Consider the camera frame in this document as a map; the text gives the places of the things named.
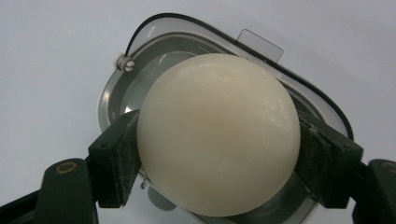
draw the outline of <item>egg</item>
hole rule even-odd
[[[273,72],[228,54],[190,58],[164,72],[141,107],[143,169],[169,201],[227,217],[274,196],[297,162],[295,106]]]

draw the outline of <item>screw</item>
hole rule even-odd
[[[56,167],[55,171],[57,174],[62,175],[69,173],[70,171],[74,170],[77,168],[77,164],[73,161],[67,161],[62,164],[60,164],[58,167]]]

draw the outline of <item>white egg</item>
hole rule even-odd
[[[267,202],[290,178],[300,148],[294,104],[272,72],[207,54],[175,65],[150,89],[137,143],[163,196],[225,217]]]

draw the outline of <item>white surface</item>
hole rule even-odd
[[[385,0],[1,1],[0,204],[38,189],[56,161],[87,155],[114,58],[143,20],[161,12],[193,16],[234,38],[248,28],[280,46],[279,63],[346,113],[364,161],[396,161],[395,11]],[[124,209],[100,210],[102,222],[187,223],[144,207],[144,193],[135,189]],[[309,223],[351,223],[350,211],[319,208]]]
[[[142,105],[137,145],[156,189],[195,214],[253,210],[289,180],[300,149],[297,111],[275,75],[227,54],[163,73]]]

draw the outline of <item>white background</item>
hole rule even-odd
[[[279,63],[346,113],[364,161],[396,161],[394,1],[1,1],[0,205],[39,189],[53,163],[88,155],[114,58],[163,12],[234,38],[247,28],[280,46]],[[351,223],[350,206],[319,208],[308,223]],[[99,213],[101,223],[193,223],[180,209],[155,209],[138,188],[126,207]]]

